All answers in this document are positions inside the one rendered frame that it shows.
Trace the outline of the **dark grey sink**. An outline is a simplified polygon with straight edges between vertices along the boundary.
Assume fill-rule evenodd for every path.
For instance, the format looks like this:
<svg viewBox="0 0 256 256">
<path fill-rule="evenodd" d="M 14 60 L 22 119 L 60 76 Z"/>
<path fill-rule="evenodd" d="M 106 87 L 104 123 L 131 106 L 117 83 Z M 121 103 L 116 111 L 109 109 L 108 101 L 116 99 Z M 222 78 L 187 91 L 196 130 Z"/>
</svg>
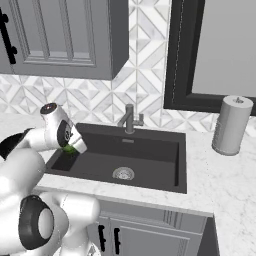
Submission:
<svg viewBox="0 0 256 256">
<path fill-rule="evenodd" d="M 76 125 L 87 150 L 57 150 L 47 162 L 49 174 L 168 192 L 187 192 L 186 135 L 177 132 Z"/>
</svg>

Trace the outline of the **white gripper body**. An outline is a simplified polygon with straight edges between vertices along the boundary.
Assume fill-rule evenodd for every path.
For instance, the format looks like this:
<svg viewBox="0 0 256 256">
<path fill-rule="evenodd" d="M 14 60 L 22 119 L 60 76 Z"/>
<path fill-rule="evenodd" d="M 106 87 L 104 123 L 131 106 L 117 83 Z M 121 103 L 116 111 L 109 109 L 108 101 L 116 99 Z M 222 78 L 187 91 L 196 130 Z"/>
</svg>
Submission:
<svg viewBox="0 0 256 256">
<path fill-rule="evenodd" d="M 78 140 L 73 144 L 73 147 L 76 151 L 78 151 L 80 154 L 83 154 L 87 150 L 87 145 L 84 142 L 82 137 L 79 137 Z"/>
</svg>

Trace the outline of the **grey metal tap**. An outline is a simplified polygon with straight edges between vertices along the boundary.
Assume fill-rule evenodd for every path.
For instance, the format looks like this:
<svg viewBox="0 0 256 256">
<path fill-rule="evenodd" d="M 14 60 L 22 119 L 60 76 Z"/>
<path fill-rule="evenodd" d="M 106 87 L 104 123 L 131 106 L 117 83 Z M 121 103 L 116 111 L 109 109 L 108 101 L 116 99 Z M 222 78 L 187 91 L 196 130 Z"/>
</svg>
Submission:
<svg viewBox="0 0 256 256">
<path fill-rule="evenodd" d="M 135 132 L 135 126 L 143 126 L 144 125 L 144 115 L 142 113 L 139 114 L 139 119 L 134 119 L 134 105 L 127 104 L 125 106 L 125 114 L 117 123 L 118 127 L 125 127 L 125 132 L 127 134 L 133 134 Z"/>
</svg>

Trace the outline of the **green avocado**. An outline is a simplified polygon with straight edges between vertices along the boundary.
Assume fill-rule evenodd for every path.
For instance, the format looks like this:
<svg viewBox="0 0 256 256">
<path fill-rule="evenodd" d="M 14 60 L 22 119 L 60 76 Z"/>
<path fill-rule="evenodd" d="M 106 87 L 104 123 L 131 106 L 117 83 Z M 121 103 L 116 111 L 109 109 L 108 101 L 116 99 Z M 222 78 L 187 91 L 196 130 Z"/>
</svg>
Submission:
<svg viewBox="0 0 256 256">
<path fill-rule="evenodd" d="M 69 145 L 69 144 L 63 147 L 62 151 L 70 155 L 77 153 L 77 150 L 72 145 Z"/>
</svg>

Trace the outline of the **narrow grey base cupboard door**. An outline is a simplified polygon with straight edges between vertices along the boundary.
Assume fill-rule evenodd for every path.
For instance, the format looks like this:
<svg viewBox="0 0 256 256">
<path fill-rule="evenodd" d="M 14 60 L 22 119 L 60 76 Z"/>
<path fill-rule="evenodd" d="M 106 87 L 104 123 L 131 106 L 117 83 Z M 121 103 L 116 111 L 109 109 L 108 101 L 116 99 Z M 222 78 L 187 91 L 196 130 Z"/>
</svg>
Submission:
<svg viewBox="0 0 256 256">
<path fill-rule="evenodd" d="M 105 252 L 101 251 L 99 235 L 98 235 L 98 225 L 104 225 L 104 236 L 106 239 L 105 242 Z M 111 245 L 111 235 L 110 235 L 110 227 L 109 227 L 109 219 L 107 217 L 100 216 L 98 220 L 88 226 L 88 234 L 90 240 L 94 243 L 96 248 L 99 250 L 101 256 L 112 256 L 112 245 Z"/>
</svg>

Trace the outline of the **black framed window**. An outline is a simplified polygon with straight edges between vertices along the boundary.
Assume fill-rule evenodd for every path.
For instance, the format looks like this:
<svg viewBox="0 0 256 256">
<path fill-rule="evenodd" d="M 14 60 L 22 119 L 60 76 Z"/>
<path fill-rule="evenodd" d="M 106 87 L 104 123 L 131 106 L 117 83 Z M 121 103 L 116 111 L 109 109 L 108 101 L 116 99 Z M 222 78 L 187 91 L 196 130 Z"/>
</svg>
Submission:
<svg viewBox="0 0 256 256">
<path fill-rule="evenodd" d="M 164 107 L 218 113 L 226 95 L 256 116 L 256 0 L 173 0 Z"/>
</svg>

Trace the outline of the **grey base cupboard front panel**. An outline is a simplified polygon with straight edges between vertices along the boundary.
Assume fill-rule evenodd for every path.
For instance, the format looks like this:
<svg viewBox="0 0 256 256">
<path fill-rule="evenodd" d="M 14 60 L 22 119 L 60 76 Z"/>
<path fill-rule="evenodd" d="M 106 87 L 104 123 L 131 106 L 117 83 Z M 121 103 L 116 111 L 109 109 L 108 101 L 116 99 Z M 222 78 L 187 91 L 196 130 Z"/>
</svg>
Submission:
<svg viewBox="0 0 256 256">
<path fill-rule="evenodd" d="M 205 216 L 157 209 L 119 202 L 100 201 L 101 209 L 113 216 L 140 220 L 144 223 L 159 224 L 177 230 L 202 234 L 207 223 Z"/>
</svg>

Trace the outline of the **grey paper towel roll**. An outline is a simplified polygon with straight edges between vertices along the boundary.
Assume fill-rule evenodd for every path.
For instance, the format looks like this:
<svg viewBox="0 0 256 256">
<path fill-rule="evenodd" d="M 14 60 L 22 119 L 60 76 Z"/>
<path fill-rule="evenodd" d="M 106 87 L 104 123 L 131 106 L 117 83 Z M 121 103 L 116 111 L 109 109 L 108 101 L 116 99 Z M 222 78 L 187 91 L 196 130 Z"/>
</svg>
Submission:
<svg viewBox="0 0 256 256">
<path fill-rule="evenodd" d="M 225 156 L 239 153 L 253 105 L 252 100 L 242 96 L 223 98 L 212 140 L 216 152 Z"/>
</svg>

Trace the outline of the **wide grey base cupboard door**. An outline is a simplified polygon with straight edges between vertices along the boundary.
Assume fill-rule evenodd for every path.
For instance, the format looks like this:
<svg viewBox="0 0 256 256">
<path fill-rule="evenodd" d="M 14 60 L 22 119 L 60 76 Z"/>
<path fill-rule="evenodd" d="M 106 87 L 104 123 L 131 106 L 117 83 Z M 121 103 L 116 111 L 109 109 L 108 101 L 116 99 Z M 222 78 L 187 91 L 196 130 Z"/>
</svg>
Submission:
<svg viewBox="0 0 256 256">
<path fill-rule="evenodd" d="M 110 219 L 111 228 L 120 228 L 118 256 L 197 256 L 202 235 L 157 224 Z"/>
</svg>

